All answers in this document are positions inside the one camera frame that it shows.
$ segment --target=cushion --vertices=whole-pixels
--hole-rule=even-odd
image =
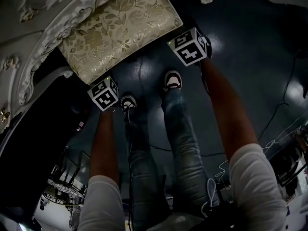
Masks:
[[[79,78],[90,84],[182,24],[169,0],[110,0],[79,24],[59,49]]]

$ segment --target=blue floor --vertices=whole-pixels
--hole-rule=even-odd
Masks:
[[[306,21],[307,10],[273,4],[267,0],[213,0],[208,5],[200,4],[199,1],[170,1],[181,18],[191,16],[211,40],[212,62],[237,92],[259,137],[276,105],[282,101],[295,56],[296,46],[291,44],[289,34],[296,32],[285,33],[281,27],[289,17],[290,10],[298,13],[296,15]],[[150,143],[170,149],[157,88],[166,70],[178,70],[182,76],[182,92],[188,103],[201,154],[221,153],[223,147],[218,127],[210,98],[200,81],[199,69],[194,65],[185,67],[167,46],[167,40],[167,36],[156,40],[135,54],[136,61],[121,62],[112,69],[113,77],[120,89],[119,94],[130,91],[136,98],[145,95]],[[303,98],[303,89],[308,84],[307,78],[304,78],[306,76],[308,59],[297,59],[294,76],[285,98],[289,106],[283,105],[279,108],[259,141],[261,146],[275,139],[307,110],[308,101]],[[95,110],[84,130],[69,142],[69,149],[84,150],[90,154],[97,117],[98,112]],[[308,112],[287,132],[303,123],[305,117],[308,117]],[[126,181],[128,149],[124,134],[124,115],[121,110],[114,113],[114,128],[119,168]],[[272,156],[287,139],[288,137],[271,147],[267,151],[267,156]],[[166,185],[171,185],[174,179],[172,153],[156,149],[152,149],[152,152],[160,174],[167,176]],[[212,177],[221,171],[218,166],[225,160],[225,155],[202,158],[207,173]],[[79,176],[82,181],[87,180],[87,167]],[[228,172],[224,175],[224,179],[227,178]]]

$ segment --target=white sneaker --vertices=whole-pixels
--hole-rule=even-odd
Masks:
[[[181,75],[175,70],[171,70],[165,74],[164,90],[168,91],[171,88],[182,88]]]
[[[121,107],[123,112],[126,112],[127,110],[137,108],[137,102],[132,95],[125,95],[121,99]]]

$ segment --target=fiducial marker cube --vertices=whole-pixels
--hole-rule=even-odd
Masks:
[[[88,94],[102,111],[105,111],[119,100],[118,87],[110,76],[90,89]]]
[[[185,66],[207,57],[206,39],[193,27],[167,43]]]

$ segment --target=jeans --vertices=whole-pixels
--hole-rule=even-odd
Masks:
[[[206,206],[209,206],[208,177],[180,89],[171,89],[165,94],[162,108],[176,173],[173,211],[203,217],[202,205],[207,202]],[[171,210],[151,154],[146,112],[139,107],[129,110],[125,124],[129,145],[132,140],[130,160],[133,175],[133,227],[134,231],[144,231],[164,221],[171,214]],[[213,192],[213,184],[210,184],[209,190]]]

